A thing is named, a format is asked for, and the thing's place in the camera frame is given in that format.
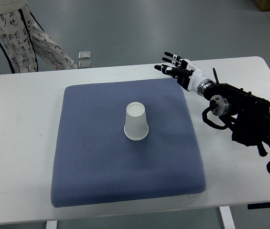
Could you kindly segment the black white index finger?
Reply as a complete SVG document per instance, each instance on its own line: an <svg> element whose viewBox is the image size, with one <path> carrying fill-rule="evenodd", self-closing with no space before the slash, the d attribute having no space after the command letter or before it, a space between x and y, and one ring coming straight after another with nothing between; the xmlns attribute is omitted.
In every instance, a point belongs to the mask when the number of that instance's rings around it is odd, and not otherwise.
<svg viewBox="0 0 270 229"><path fill-rule="evenodd" d="M163 74L180 74L180 70L179 68L172 68L168 65L155 65L154 68L160 72L162 72Z"/></svg>

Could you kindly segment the black white thumb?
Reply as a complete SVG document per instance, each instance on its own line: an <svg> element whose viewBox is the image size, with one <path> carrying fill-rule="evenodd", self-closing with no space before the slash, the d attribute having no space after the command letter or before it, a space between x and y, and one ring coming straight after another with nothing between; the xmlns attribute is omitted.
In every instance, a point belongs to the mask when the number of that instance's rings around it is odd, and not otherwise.
<svg viewBox="0 0 270 229"><path fill-rule="evenodd" d="M173 73L171 75L171 77L174 78L177 81L177 83L181 87L183 87L185 90L188 89L188 85L190 82L190 76L192 76L192 73L179 73L179 74Z"/></svg>

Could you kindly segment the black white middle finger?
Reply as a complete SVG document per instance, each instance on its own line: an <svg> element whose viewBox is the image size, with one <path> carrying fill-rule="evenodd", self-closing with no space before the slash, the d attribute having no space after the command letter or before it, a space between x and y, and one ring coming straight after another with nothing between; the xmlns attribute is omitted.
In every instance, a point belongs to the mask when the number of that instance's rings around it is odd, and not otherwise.
<svg viewBox="0 0 270 229"><path fill-rule="evenodd" d="M181 63L178 62L177 60L171 60L171 59L166 58L166 57L162 57L162 60L169 63L169 64L174 65L175 67L181 67Z"/></svg>

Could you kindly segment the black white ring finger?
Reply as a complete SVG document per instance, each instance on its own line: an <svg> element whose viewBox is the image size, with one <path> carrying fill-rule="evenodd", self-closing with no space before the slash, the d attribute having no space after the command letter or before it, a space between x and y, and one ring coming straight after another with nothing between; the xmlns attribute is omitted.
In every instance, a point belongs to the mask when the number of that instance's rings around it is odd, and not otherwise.
<svg viewBox="0 0 270 229"><path fill-rule="evenodd" d="M164 55L166 56L166 58L169 58L171 60L177 60L179 62L184 61L184 58L182 58L181 56L170 53L170 52L164 52Z"/></svg>

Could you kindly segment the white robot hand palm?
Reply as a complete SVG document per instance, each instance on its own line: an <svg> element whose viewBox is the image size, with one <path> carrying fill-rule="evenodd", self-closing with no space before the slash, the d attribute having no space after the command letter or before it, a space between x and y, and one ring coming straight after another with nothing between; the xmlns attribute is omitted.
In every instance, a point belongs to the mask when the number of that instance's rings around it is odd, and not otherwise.
<svg viewBox="0 0 270 229"><path fill-rule="evenodd" d="M191 71L190 76L180 81L179 85L187 91L203 92L206 87L212 84L212 80L208 79L202 70L188 59L181 59L180 68Z"/></svg>

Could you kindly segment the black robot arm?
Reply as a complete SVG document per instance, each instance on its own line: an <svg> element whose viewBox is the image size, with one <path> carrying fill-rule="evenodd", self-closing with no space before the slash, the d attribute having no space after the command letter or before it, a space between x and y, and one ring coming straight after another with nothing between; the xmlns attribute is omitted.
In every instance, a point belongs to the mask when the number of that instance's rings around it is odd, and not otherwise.
<svg viewBox="0 0 270 229"><path fill-rule="evenodd" d="M245 146L257 146L260 156L266 156L263 146L270 147L270 102L242 88L220 83L216 70L214 79L188 59L165 52L165 64L155 69L174 78L185 90L197 93L209 101L202 120L214 129L232 131L232 140Z"/></svg>

